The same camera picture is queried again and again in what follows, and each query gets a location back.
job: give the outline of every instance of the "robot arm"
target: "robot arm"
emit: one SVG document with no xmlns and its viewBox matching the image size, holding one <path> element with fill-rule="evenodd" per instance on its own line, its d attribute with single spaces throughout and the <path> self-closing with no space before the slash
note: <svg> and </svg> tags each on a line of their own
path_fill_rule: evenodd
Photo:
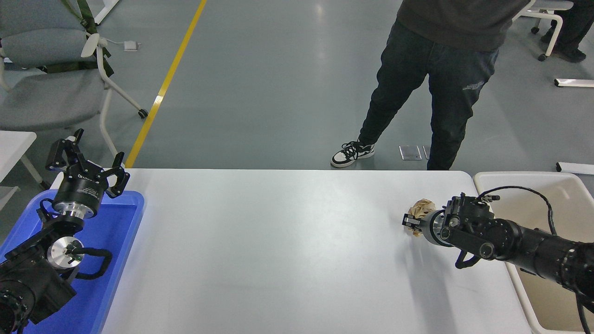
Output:
<svg viewBox="0 0 594 334">
<path fill-rule="evenodd" d="M 41 231 L 7 253 L 0 264 L 0 333 L 21 333 L 29 320 L 41 322 L 76 295 L 71 287 L 75 278 L 99 278 L 109 266 L 111 252 L 85 248 L 74 235 L 83 229 L 83 219 L 97 215 L 104 193 L 112 198 L 122 194 L 129 174 L 121 167 L 123 152 L 108 170 L 86 160 L 78 148 L 82 134 L 79 129 L 74 137 L 53 144 L 46 167 L 64 171 L 64 180 L 53 200 L 40 203 Z M 117 176 L 112 187 L 107 181 L 111 175 Z M 45 209 L 45 201 L 56 213 Z M 96 273 L 78 272 L 85 255 L 103 257 Z"/>
<path fill-rule="evenodd" d="M 444 210 L 431 212 L 422 219 L 405 215 L 402 224 L 422 232 L 432 244 L 459 248 L 458 269 L 471 267 L 481 259 L 506 261 L 575 292 L 578 304 L 594 313 L 594 243 L 557 236 L 552 211 L 551 233 L 495 218 L 487 204 L 493 200 L 499 197 L 470 197 L 462 193 L 452 197 Z M 465 260 L 468 253 L 473 256 Z"/>
</svg>

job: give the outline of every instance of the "black pants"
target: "black pants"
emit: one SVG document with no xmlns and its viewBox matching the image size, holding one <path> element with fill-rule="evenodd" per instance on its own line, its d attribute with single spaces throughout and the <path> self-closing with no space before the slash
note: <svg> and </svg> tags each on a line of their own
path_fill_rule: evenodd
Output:
<svg viewBox="0 0 594 334">
<path fill-rule="evenodd" d="M 495 71 L 497 54 L 497 50 L 477 52 L 434 43 L 396 21 L 381 55 L 378 87 L 371 95 L 359 140 L 375 144 L 428 74 L 433 136 L 427 169 L 450 169 L 473 114 L 472 106 Z"/>
<path fill-rule="evenodd" d="M 570 10 L 555 12 L 555 14 L 563 19 L 563 26 L 557 38 L 557 45 L 565 51 L 577 49 L 594 22 L 594 0 L 571 1 L 573 2 L 573 7 Z M 554 28 L 556 25 L 556 21 L 551 22 L 551 27 Z"/>
</svg>

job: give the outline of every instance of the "electrical outlet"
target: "electrical outlet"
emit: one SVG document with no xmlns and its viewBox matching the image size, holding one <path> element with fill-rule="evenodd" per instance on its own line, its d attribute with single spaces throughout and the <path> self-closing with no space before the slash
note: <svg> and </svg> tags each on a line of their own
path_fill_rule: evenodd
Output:
<svg viewBox="0 0 594 334">
<path fill-rule="evenodd" d="M 133 40 L 124 42 L 124 51 L 138 51 L 139 44 Z"/>
</svg>

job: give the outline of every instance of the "chair caster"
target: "chair caster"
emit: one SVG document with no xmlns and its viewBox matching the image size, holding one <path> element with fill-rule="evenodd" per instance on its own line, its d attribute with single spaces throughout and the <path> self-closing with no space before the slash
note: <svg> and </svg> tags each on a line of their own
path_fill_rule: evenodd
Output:
<svg viewBox="0 0 594 334">
<path fill-rule="evenodd" d="M 147 118 L 148 115 L 149 115 L 149 113 L 145 109 L 140 109 L 138 111 L 138 116 L 140 116 L 140 118 L 142 118 L 142 119 Z"/>
</svg>

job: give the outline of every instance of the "dark sweatshirt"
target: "dark sweatshirt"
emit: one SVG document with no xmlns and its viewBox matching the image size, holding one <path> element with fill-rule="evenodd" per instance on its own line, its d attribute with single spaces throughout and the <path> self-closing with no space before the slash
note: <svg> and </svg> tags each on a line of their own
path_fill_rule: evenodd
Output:
<svg viewBox="0 0 594 334">
<path fill-rule="evenodd" d="M 404 0 L 397 20 L 433 42 L 493 51 L 528 0 Z"/>
</svg>

